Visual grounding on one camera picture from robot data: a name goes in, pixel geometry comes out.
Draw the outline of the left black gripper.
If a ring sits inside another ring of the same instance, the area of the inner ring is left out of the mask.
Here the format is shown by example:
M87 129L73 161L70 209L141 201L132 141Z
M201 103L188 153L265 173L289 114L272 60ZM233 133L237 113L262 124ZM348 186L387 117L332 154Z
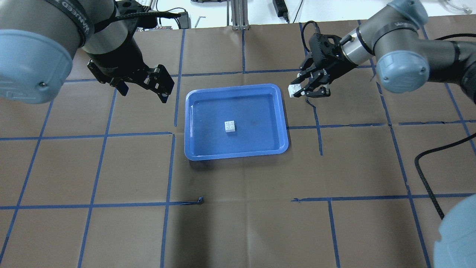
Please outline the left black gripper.
M149 68L144 63L133 37L126 38L118 48L108 53L87 54L90 57L88 69L100 83L113 83L122 96L129 92L125 82L135 83L156 93L162 103L167 103L175 85L173 78L165 66L159 64Z

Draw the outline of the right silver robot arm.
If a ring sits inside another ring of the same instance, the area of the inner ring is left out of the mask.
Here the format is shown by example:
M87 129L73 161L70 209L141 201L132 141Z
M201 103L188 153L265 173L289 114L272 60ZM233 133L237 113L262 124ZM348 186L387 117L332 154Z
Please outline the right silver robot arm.
M451 83L475 101L475 43L454 41L454 35L422 39L418 31L428 20L420 1L393 0L343 37L325 35L317 22L306 22L315 32L303 41L308 54L288 86L289 96L329 97L333 81L374 57L380 84L391 93L412 92L427 82Z

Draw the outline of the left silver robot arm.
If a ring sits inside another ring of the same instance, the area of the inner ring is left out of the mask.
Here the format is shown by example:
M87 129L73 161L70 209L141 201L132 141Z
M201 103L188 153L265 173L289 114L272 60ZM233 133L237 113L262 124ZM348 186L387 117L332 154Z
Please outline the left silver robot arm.
M157 18L179 17L153 11L136 0L2 0L0 3L1 98L40 104L52 101L73 68L79 49L87 68L122 96L128 83L165 103L174 81L165 66L150 68L133 36Z

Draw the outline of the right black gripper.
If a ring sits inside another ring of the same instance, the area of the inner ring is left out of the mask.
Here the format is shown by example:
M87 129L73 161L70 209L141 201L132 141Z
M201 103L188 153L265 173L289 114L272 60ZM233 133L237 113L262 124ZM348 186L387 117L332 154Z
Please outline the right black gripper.
M309 38L309 52L297 77L290 83L290 90L304 90L309 98L325 98L331 95L329 84L342 77L357 64L348 60L338 43L340 37L314 33Z

